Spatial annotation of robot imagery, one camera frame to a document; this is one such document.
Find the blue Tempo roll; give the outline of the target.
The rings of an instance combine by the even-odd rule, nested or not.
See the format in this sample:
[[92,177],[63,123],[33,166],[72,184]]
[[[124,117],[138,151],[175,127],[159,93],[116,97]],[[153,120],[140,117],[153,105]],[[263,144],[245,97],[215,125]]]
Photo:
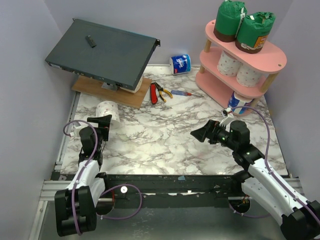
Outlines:
[[246,111],[246,108],[244,106],[249,106],[252,101],[253,101],[252,98],[244,97],[234,91],[228,101],[227,106],[229,108],[239,107],[239,108],[233,109],[232,111],[235,114],[243,115]]

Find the white floral paper towel roll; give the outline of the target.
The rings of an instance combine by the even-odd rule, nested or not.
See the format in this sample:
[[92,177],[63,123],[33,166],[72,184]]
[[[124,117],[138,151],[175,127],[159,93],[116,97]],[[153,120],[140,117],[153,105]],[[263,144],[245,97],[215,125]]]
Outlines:
[[259,83],[262,75],[252,67],[242,64],[237,72],[236,80],[240,85],[251,88]]

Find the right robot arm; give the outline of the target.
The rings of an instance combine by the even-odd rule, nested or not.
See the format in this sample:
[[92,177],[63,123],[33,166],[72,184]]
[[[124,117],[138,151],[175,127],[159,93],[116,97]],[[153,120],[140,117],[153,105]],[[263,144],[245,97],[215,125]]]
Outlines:
[[218,121],[209,120],[190,133],[199,142],[221,144],[232,150],[235,162],[243,170],[234,175],[230,191],[246,194],[258,202],[279,224],[287,240],[312,240],[320,234],[320,204],[309,201],[284,180],[266,162],[262,152],[250,142],[250,130],[240,120],[229,130]]

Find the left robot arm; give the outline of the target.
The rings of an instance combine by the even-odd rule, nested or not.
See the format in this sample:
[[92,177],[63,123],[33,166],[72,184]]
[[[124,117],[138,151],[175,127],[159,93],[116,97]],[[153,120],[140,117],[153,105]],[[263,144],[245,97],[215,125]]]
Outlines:
[[78,132],[82,144],[78,170],[71,183],[54,195],[56,230],[60,237],[96,229],[99,197],[107,197],[111,191],[105,175],[100,173],[102,143],[109,140],[111,120],[111,114],[89,117],[83,121],[87,126]]

